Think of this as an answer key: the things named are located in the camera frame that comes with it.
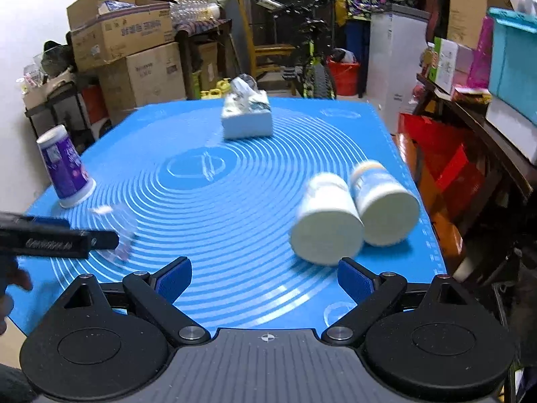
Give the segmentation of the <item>clear plastic cup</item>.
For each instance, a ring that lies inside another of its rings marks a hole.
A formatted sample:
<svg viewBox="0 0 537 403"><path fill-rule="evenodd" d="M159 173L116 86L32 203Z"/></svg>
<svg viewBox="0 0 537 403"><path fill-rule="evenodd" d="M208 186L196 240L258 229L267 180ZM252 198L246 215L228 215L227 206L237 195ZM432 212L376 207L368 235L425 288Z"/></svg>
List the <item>clear plastic cup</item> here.
<svg viewBox="0 0 537 403"><path fill-rule="evenodd" d="M113 264L126 264L137 239L137 219L132 209L126 203L116 203L90 208L89 214L92 229L114 231L118 236L118 245L97 250L97 254Z"/></svg>

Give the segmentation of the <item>purple paper cup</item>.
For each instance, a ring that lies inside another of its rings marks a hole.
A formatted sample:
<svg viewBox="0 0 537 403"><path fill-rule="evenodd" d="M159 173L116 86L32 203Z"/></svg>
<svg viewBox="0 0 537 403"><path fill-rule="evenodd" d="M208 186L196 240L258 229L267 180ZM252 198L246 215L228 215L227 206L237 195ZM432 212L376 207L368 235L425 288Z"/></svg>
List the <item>purple paper cup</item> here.
<svg viewBox="0 0 537 403"><path fill-rule="evenodd" d="M64 125L47 130L36 144L62 208L72 208L92 195L96 181L84 167Z"/></svg>

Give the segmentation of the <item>white paper cup left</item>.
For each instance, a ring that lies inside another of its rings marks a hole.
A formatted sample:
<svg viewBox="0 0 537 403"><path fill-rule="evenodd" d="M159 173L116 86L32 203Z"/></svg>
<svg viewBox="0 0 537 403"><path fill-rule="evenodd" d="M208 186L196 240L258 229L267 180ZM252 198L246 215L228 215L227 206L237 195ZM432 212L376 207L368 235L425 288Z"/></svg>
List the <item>white paper cup left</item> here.
<svg viewBox="0 0 537 403"><path fill-rule="evenodd" d="M299 258L321 266L358 255L364 226L343 178L323 172L308 181L289 243Z"/></svg>

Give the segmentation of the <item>white paper cup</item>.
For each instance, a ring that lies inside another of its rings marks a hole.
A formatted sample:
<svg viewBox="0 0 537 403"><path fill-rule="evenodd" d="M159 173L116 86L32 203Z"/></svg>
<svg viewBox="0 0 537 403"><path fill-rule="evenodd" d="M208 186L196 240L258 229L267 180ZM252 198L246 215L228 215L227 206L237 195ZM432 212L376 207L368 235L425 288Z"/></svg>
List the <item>white paper cup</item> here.
<svg viewBox="0 0 537 403"><path fill-rule="evenodd" d="M299 258L321 266L358 255L364 226L343 178L323 172L308 181L289 243Z"/></svg>
<svg viewBox="0 0 537 403"><path fill-rule="evenodd" d="M369 245L399 244L418 224L418 199L380 162L366 160L356 164L349 188Z"/></svg>

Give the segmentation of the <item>white paper cup right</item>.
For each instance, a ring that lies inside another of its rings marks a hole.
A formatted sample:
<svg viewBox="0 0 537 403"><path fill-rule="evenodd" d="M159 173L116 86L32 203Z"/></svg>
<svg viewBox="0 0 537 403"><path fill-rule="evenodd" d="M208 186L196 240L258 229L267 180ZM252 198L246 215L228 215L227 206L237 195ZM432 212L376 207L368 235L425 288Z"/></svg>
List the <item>white paper cup right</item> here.
<svg viewBox="0 0 537 403"><path fill-rule="evenodd" d="M356 164L349 188L369 245L399 244L418 224L418 199L380 162L366 160Z"/></svg>

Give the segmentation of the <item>black metal shelf rack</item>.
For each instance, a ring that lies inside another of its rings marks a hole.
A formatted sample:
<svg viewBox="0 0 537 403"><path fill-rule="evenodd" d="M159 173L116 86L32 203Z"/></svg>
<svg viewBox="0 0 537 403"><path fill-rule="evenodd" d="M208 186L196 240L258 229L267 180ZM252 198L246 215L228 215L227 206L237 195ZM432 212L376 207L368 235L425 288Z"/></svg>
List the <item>black metal shelf rack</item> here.
<svg viewBox="0 0 537 403"><path fill-rule="evenodd" d="M73 81L55 88L46 96L44 103L26 108L25 117L35 137L42 136L52 127L63 125L78 154L96 142L85 101Z"/></svg>

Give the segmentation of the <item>blue silicone mat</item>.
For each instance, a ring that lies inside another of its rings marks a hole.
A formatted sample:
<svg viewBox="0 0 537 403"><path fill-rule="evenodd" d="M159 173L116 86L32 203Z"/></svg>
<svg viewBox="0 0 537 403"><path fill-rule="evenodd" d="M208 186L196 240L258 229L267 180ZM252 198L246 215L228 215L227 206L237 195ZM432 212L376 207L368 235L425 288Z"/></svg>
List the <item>blue silicone mat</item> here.
<svg viewBox="0 0 537 403"><path fill-rule="evenodd" d="M14 323L31 332L81 274L116 282L180 256L190 259L193 276L178 308L211 331L323 330L350 310L336 270L297 258L289 245L306 183L320 172L347 177L365 159L405 186L413 184L409 170L371 105L274 98L270 106L270 138L227 141L220 101L178 101L138 109L87 149L82 160L96 180L90 198L65 210L49 189L30 213L108 228L113 218L91 211L119 206L136 236L130 257L22 259L34 287L11 289Z"/></svg>

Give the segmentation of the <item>red shopping bag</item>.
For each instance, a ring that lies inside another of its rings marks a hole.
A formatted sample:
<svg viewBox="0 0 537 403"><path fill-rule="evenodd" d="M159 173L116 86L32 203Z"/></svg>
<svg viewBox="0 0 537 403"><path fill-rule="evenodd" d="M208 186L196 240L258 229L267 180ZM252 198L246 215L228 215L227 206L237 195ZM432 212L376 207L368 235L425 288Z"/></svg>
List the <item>red shopping bag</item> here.
<svg viewBox="0 0 537 403"><path fill-rule="evenodd" d="M479 211L487 179L494 177L489 159L472 131L425 116L401 114L395 142L452 273L466 255L464 224Z"/></svg>

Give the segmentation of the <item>lower cardboard box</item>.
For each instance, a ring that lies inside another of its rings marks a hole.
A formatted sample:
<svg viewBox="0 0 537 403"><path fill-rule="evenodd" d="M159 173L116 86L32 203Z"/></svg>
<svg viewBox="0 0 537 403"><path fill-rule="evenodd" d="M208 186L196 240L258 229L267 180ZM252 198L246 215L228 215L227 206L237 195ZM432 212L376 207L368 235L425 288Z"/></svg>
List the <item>lower cardboard box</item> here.
<svg viewBox="0 0 537 403"><path fill-rule="evenodd" d="M176 42L106 64L97 75L113 125L144 105L187 98Z"/></svg>

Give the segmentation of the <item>white tissue box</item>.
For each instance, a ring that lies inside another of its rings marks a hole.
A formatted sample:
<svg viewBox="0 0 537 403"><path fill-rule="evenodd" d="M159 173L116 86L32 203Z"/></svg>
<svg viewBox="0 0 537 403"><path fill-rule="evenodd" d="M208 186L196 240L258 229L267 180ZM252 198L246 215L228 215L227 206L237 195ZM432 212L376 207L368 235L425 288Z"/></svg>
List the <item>white tissue box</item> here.
<svg viewBox="0 0 537 403"><path fill-rule="evenodd" d="M267 93L256 80L242 74L230 81L221 112L223 137L238 140L273 136L273 119Z"/></svg>

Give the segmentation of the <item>upper cardboard box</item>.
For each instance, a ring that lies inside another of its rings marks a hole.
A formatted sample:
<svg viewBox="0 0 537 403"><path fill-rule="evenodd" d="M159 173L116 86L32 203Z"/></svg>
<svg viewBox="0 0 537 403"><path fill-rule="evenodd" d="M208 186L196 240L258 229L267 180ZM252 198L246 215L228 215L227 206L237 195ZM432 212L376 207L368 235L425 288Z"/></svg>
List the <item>upper cardboard box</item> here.
<svg viewBox="0 0 537 403"><path fill-rule="evenodd" d="M170 3L78 0L67 8L78 70L86 72L170 43L175 38Z"/></svg>

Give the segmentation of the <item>black bicycle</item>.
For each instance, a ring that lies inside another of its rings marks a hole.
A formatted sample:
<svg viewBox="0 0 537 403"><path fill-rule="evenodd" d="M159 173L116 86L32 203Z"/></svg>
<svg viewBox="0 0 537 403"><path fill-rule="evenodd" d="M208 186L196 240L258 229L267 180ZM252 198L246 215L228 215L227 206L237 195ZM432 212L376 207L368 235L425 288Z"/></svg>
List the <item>black bicycle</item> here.
<svg viewBox="0 0 537 403"><path fill-rule="evenodd" d="M303 98L337 98L334 78L328 67L332 51L329 24L316 17L316 11L332 5L333 0L312 0L309 3L283 4L276 0L256 0L274 18L290 22L294 47L281 67L282 78Z"/></svg>

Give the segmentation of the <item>green white carton box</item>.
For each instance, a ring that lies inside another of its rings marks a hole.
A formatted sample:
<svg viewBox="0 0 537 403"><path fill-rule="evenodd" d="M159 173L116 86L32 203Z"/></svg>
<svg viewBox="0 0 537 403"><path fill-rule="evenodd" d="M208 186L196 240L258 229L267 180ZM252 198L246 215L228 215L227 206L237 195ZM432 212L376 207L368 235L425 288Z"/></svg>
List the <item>green white carton box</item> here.
<svg viewBox="0 0 537 403"><path fill-rule="evenodd" d="M443 38L434 38L429 79L451 93L455 85L465 86L473 61L473 50Z"/></svg>

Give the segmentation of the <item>wooden chair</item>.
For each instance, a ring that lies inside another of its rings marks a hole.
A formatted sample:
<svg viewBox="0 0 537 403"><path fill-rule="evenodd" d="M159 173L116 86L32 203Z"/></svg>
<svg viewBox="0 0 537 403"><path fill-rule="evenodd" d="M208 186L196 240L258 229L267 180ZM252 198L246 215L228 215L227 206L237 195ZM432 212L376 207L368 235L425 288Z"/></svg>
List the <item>wooden chair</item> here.
<svg viewBox="0 0 537 403"><path fill-rule="evenodd" d="M253 29L249 24L245 0L237 2L246 37L249 74L259 80L269 73L280 73L284 60L290 57L294 47L289 44L257 46L254 42Z"/></svg>

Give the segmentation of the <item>teal plastic storage bin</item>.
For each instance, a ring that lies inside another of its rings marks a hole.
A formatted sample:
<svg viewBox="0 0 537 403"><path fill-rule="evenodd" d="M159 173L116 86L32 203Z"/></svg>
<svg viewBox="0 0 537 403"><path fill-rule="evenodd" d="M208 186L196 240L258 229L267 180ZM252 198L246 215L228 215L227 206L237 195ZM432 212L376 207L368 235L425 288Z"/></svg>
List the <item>teal plastic storage bin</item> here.
<svg viewBox="0 0 537 403"><path fill-rule="evenodd" d="M536 125L536 16L492 7L490 92Z"/></svg>

